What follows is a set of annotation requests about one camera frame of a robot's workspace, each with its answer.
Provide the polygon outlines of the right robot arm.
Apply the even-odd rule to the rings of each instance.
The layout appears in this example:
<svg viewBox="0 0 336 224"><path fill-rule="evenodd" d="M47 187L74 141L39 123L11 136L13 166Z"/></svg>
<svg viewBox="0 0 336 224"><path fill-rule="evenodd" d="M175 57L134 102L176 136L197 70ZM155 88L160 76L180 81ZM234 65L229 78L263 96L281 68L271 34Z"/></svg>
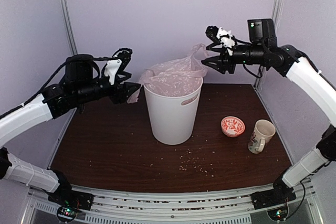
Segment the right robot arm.
<svg viewBox="0 0 336 224"><path fill-rule="evenodd" d="M222 74L233 74L237 65L273 69L291 82L329 123L320 141L284 170L271 189L251 195L255 206L283 204L296 198L295 186L335 161L335 86L306 53L292 45L278 45L272 19L249 19L247 25L249 41L237 39L231 31L222 27L207 27L205 34L211 44L206 49L217 55L202 60L202 64Z"/></svg>

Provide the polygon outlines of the cream patterned ceramic mug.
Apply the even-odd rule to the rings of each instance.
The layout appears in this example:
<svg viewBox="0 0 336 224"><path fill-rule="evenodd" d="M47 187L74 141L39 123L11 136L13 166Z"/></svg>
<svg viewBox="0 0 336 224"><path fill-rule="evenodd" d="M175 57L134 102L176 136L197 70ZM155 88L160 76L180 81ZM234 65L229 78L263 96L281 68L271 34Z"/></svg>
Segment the cream patterned ceramic mug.
<svg viewBox="0 0 336 224"><path fill-rule="evenodd" d="M261 153L276 133L275 126L268 120L258 120L248 142L248 149L253 154Z"/></svg>

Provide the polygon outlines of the translucent pink plastic bag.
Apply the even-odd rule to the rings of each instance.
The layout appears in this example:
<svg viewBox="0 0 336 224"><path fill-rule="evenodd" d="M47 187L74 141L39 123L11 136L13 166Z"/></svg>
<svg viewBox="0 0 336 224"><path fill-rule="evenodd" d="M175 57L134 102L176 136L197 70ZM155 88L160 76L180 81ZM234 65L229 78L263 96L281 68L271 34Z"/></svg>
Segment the translucent pink plastic bag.
<svg viewBox="0 0 336 224"><path fill-rule="evenodd" d="M208 58L204 44L192 47L184 58L158 63L141 74L138 83L154 94L164 97L182 97L194 92L207 75L207 69L195 56L201 50L203 59Z"/></svg>

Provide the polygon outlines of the left aluminium frame post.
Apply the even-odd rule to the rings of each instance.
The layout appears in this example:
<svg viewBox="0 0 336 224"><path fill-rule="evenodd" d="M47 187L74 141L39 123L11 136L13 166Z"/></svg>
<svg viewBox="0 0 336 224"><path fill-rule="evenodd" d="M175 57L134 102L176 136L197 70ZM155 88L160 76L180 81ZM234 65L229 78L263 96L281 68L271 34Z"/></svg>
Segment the left aluminium frame post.
<svg viewBox="0 0 336 224"><path fill-rule="evenodd" d="M65 29L66 29L66 35L70 47L70 51L73 55L76 55L78 53L74 32L71 25L71 19L70 19L70 13L68 8L67 0L60 0L60 6L62 10L62 15L64 19Z"/></svg>

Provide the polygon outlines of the front aluminium rail base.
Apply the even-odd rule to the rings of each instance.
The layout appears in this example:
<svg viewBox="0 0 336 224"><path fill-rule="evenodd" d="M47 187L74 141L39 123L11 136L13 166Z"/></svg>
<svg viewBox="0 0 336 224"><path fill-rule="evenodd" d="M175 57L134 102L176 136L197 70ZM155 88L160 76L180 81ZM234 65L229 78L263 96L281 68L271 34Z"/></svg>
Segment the front aluminium rail base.
<svg viewBox="0 0 336 224"><path fill-rule="evenodd" d="M93 194L90 210L77 214L74 223L275 223L272 214L288 209L286 223L324 223L318 198L309 180L296 186L296 199L256 209L252 193L271 185L201 193L131 193L74 186Z"/></svg>

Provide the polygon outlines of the red patterned ceramic bowl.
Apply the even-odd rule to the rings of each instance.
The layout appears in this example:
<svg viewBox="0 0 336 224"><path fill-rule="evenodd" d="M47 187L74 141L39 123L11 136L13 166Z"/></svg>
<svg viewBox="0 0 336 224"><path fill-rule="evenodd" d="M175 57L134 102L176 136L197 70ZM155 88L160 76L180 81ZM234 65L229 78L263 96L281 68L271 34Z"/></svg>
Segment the red patterned ceramic bowl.
<svg viewBox="0 0 336 224"><path fill-rule="evenodd" d="M235 116L227 116L221 120L222 132L228 137L238 137L245 131L244 122Z"/></svg>

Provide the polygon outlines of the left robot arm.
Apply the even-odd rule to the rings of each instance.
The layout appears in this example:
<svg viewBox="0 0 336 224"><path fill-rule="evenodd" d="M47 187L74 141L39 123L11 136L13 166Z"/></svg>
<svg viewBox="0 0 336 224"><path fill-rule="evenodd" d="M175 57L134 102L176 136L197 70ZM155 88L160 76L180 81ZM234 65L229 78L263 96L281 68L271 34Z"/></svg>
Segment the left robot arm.
<svg viewBox="0 0 336 224"><path fill-rule="evenodd" d="M21 161L5 145L41 123L57 119L71 109L109 97L113 104L127 102L140 89L128 82L125 71L132 50L121 48L111 57L88 54L68 57L45 84L27 101L1 115L1 178L11 179L44 190L60 205L78 202L63 173Z"/></svg>

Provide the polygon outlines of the white plastic trash bin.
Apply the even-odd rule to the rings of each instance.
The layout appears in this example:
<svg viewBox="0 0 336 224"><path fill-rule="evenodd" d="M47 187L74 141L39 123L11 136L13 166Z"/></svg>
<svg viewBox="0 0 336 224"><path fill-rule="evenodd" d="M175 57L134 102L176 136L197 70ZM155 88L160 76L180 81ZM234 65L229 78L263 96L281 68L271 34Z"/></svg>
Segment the white plastic trash bin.
<svg viewBox="0 0 336 224"><path fill-rule="evenodd" d="M192 135L203 78L196 78L196 89L181 97L157 94L144 85L153 136L166 145L179 145Z"/></svg>

